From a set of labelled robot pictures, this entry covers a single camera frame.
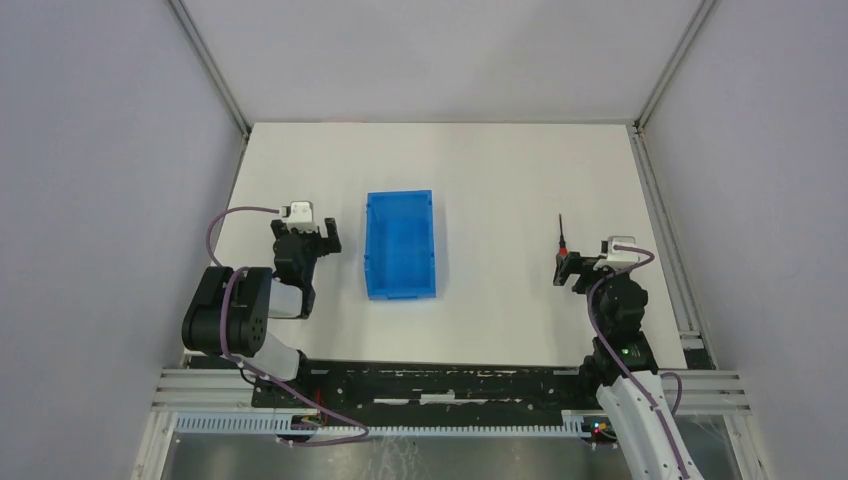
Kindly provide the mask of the red and black screwdriver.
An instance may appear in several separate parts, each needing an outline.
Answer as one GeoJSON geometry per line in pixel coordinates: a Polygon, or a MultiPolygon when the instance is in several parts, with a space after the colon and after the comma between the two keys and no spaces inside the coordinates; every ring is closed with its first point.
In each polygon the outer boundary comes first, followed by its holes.
{"type": "Polygon", "coordinates": [[[565,256],[568,253],[567,242],[564,235],[563,221],[562,215],[558,215],[558,228],[559,228],[559,240],[558,240],[558,254],[561,256],[565,256]]]}

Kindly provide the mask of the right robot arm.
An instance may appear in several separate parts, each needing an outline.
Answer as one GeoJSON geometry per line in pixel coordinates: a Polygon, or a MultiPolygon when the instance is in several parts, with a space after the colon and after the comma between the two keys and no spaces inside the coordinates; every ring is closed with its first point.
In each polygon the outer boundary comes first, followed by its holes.
{"type": "Polygon", "coordinates": [[[652,263],[652,252],[628,242],[605,242],[605,251],[584,256],[561,247],[553,283],[576,279],[574,293],[586,298],[594,332],[593,351],[578,370],[577,392],[591,408],[602,408],[613,437],[635,479],[700,479],[703,474],[675,423],[680,403],[669,402],[642,320],[648,292],[631,274],[652,263]]]}

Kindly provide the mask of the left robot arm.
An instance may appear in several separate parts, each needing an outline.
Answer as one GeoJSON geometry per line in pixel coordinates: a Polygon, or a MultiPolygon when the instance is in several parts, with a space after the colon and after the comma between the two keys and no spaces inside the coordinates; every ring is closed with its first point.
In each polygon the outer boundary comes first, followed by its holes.
{"type": "Polygon", "coordinates": [[[272,267],[249,267],[243,273],[207,268],[181,325],[184,347],[278,378],[275,392],[281,400],[290,407],[306,405],[314,381],[299,371],[305,354],[278,339],[269,324],[311,315],[317,261],[342,251],[336,220],[328,217],[324,225],[322,233],[313,223],[274,220],[272,267]]]}

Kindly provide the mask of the blue plastic bin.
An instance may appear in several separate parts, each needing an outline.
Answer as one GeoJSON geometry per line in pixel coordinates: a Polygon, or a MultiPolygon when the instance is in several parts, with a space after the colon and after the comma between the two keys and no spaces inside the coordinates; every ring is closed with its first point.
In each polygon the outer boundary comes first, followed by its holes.
{"type": "Polygon", "coordinates": [[[364,277],[372,301],[437,296],[433,193],[370,192],[364,277]]]}

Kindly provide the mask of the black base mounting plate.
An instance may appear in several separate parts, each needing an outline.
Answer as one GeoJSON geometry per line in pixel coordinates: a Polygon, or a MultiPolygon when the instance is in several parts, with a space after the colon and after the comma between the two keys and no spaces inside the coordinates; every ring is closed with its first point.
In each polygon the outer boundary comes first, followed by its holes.
{"type": "Polygon", "coordinates": [[[552,426],[598,408],[574,367],[309,359],[290,384],[368,427],[552,426]]]}

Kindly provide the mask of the right aluminium frame rail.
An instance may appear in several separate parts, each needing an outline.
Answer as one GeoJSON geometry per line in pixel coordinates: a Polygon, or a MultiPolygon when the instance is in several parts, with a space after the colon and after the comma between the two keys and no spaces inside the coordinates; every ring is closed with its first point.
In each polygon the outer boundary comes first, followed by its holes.
{"type": "Polygon", "coordinates": [[[716,370],[718,362],[710,339],[708,322],[703,318],[703,311],[693,289],[685,255],[681,250],[668,183],[663,180],[663,175],[652,158],[649,134],[666,93],[718,5],[717,1],[697,3],[638,115],[627,125],[628,138],[655,235],[678,337],[686,365],[690,369],[707,367],[716,370]]]}

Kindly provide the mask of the aluminium frame rail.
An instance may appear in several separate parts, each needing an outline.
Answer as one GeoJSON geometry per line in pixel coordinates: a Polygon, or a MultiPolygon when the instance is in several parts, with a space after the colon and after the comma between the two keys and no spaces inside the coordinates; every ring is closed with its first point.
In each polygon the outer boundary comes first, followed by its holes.
{"type": "Polygon", "coordinates": [[[252,132],[252,126],[238,104],[232,89],[219,68],[207,42],[196,25],[188,5],[183,0],[165,0],[164,3],[169,7],[174,15],[176,22],[183,32],[188,44],[193,50],[195,56],[200,62],[201,67],[206,73],[213,89],[223,102],[228,115],[240,132],[244,141],[248,141],[252,132]]]}
{"type": "Polygon", "coordinates": [[[652,158],[649,134],[666,93],[718,5],[717,1],[697,3],[638,115],[627,125],[628,138],[655,235],[678,337],[686,365],[690,369],[707,367],[716,370],[718,362],[710,339],[708,322],[703,318],[703,311],[693,289],[685,255],[681,250],[668,183],[663,180],[663,175],[652,158]]]}

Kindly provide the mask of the front aluminium frame rails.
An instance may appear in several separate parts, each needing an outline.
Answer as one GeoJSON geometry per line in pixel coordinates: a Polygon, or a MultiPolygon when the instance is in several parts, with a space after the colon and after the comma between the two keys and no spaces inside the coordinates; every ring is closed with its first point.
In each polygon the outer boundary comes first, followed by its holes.
{"type": "MultiPolygon", "coordinates": [[[[750,415],[739,375],[720,370],[682,370],[681,415],[750,415]]],[[[252,411],[256,388],[237,370],[165,369],[152,401],[163,411],[252,411]]]]}

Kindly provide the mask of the left aluminium frame rail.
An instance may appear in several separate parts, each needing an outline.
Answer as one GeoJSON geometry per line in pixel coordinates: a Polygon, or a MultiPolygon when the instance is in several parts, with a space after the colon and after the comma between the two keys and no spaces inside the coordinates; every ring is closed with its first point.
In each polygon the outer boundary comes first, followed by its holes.
{"type": "Polygon", "coordinates": [[[188,5],[183,0],[165,0],[164,3],[169,7],[174,15],[176,22],[183,32],[188,44],[193,50],[195,56],[200,62],[201,67],[206,73],[213,89],[223,102],[228,115],[240,132],[244,141],[248,141],[252,132],[252,126],[238,104],[232,89],[219,68],[207,42],[196,25],[188,5]]]}

